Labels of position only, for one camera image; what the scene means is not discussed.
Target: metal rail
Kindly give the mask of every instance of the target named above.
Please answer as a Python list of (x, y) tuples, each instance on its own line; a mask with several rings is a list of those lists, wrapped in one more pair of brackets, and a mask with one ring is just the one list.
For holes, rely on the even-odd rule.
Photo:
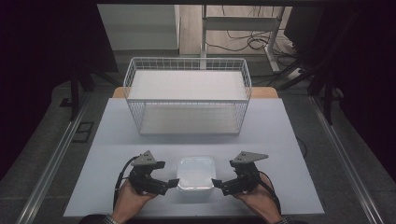
[(62, 137), (55, 151), (52, 153), (46, 168), (38, 179), (32, 194), (22, 209), (21, 214), (16, 222), (17, 224), (33, 223), (35, 215), (37, 214), (38, 209), (40, 208), (40, 205), (42, 204), (44, 197), (50, 188), (50, 184), (52, 183), (52, 180), (55, 177), (59, 166), (61, 165), (64, 154), (66, 153), (73, 135), (76, 132), (78, 124), (84, 115), (91, 95), (89, 93), (85, 93), (81, 98), (80, 110), (78, 111), (76, 118), (73, 121), (70, 121), (69, 125), (67, 126), (64, 136)]
[(346, 149), (338, 138), (337, 132), (335, 131), (333, 126), (329, 125), (327, 120), (324, 118), (321, 112), (323, 111), (323, 108), (321, 106), (319, 98), (317, 96), (310, 96), (309, 98), (316, 109), (325, 133), (327, 134), (332, 143), (334, 152), (337, 155), (338, 160), (340, 161), (347, 178), (349, 179), (350, 185), (352, 186), (361, 203), (361, 207), (363, 208), (364, 213), (368, 217), (370, 223), (384, 223), (384, 220), (380, 216), (369, 190), (366, 188), (363, 181), (361, 180), (361, 177), (359, 176), (358, 172), (352, 164), (352, 161), (347, 155)]

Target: wrist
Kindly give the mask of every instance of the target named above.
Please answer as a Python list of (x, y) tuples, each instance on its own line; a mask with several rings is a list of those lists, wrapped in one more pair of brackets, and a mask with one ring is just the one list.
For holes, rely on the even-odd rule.
[(128, 218), (124, 217), (121, 214), (118, 213), (113, 213), (113, 215), (111, 215), (111, 218), (117, 222), (117, 224), (124, 224), (126, 223), (126, 221), (128, 220)]
[(265, 220), (269, 224), (278, 224), (278, 223), (282, 223), (283, 217), (281, 215), (277, 215), (274, 217), (265, 217)]

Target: clear plastic container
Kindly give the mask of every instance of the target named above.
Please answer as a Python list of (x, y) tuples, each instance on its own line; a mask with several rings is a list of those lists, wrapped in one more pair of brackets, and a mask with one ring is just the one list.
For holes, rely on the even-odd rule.
[(215, 163), (210, 157), (186, 157), (177, 164), (178, 190), (188, 196), (207, 196), (216, 178)]

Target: black cable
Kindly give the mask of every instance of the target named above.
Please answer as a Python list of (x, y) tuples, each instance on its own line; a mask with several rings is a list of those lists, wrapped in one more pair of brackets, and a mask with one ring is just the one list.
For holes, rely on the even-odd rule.
[[(224, 10), (224, 6), (221, 6), (221, 10), (222, 10), (223, 16), (226, 16), (225, 10)], [(253, 7), (253, 9), (252, 9), (253, 16), (254, 16), (254, 11), (255, 10), (256, 10), (256, 7)], [(258, 17), (260, 16), (260, 11), (261, 10), (262, 10), (262, 7), (259, 7), (259, 12), (257, 14)], [(242, 49), (246, 49), (247, 47), (250, 47), (251, 49), (255, 49), (255, 50), (264, 49), (265, 46), (267, 46), (267, 44), (268, 44), (268, 40), (265, 40), (264, 38), (269, 39), (269, 37), (268, 36), (262, 36), (262, 35), (263, 34), (267, 34), (269, 32), (260, 32), (260, 33), (257, 33), (257, 34), (254, 35), (253, 31), (251, 31), (250, 35), (247, 35), (247, 36), (231, 36), (229, 31), (226, 31), (226, 32), (227, 32), (228, 37), (230, 37), (231, 39), (244, 39), (244, 38), (247, 38), (247, 45), (244, 48), (242, 48)], [(260, 42), (261, 44), (265, 43), (265, 45), (262, 45), (259, 48), (256, 48), (256, 47), (253, 47), (251, 45), (251, 43), (254, 43), (254, 42)], [(230, 51), (240, 51), (240, 50), (242, 50), (242, 49), (227, 49), (227, 48), (224, 48), (224, 47), (219, 46), (219, 45), (209, 45), (209, 44), (207, 44), (207, 45), (211, 46), (211, 47), (220, 48), (220, 49), (230, 50)]]
[(277, 211), (279, 212), (280, 215), (282, 215), (282, 211), (281, 211), (281, 208), (280, 208), (280, 202), (279, 202), (279, 199), (276, 196), (275, 188), (274, 188), (274, 185), (273, 185), (270, 177), (268, 175), (266, 175), (265, 173), (261, 172), (261, 171), (260, 171), (260, 173), (265, 175), (265, 177), (267, 177), (267, 179), (270, 182), (272, 188), (270, 188), (267, 184), (265, 184), (265, 182), (262, 181), (261, 178), (260, 178), (260, 182), (259, 182), (260, 185), (263, 186), (271, 194), (271, 196), (272, 196), (272, 198), (274, 200), (274, 203), (276, 204)]
[(302, 151), (302, 153), (303, 153), (303, 157), (305, 158), (306, 155), (308, 154), (308, 146), (299, 136), (297, 136), (297, 135), (295, 135), (295, 136), (296, 136), (297, 141), (299, 141), (304, 146), (304, 151)]
[(246, 48), (248, 47), (248, 45), (246, 45), (246, 46), (244, 46), (244, 47), (241, 48), (241, 49), (227, 49), (227, 48), (224, 48), (224, 47), (219, 46), (219, 45), (211, 45), (211, 44), (208, 44), (207, 42), (206, 42), (206, 44), (207, 44), (208, 46), (210, 46), (210, 47), (219, 48), (219, 49), (226, 49), (226, 50), (229, 50), (229, 51), (241, 51), (242, 49), (246, 49)]
[(137, 158), (137, 157), (133, 157), (133, 158), (131, 158), (130, 160), (128, 160), (128, 161), (125, 163), (124, 167), (122, 168), (122, 170), (121, 170), (121, 172), (120, 172), (120, 174), (119, 174), (119, 178), (117, 179), (116, 187), (114, 188), (113, 209), (114, 209), (114, 207), (116, 206), (117, 199), (119, 198), (121, 181), (122, 181), (122, 179), (125, 179), (125, 178), (123, 177), (123, 174), (125, 173), (125, 170), (126, 170), (126, 168), (128, 167), (128, 165), (129, 165), (132, 161), (134, 161), (136, 158)]

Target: metal post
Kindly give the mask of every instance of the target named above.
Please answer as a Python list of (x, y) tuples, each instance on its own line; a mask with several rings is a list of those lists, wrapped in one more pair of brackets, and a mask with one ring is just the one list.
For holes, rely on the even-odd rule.
[(270, 40), (268, 45), (265, 46), (265, 53), (268, 57), (268, 61), (270, 62), (271, 68), (274, 73), (279, 73), (279, 66), (277, 66), (276, 58), (274, 57), (274, 44), (276, 41), (277, 31), (279, 30), (280, 23), (282, 22), (283, 13), (285, 12), (285, 7), (281, 7), (276, 16), (276, 23), (274, 25), (274, 29), (272, 29)]

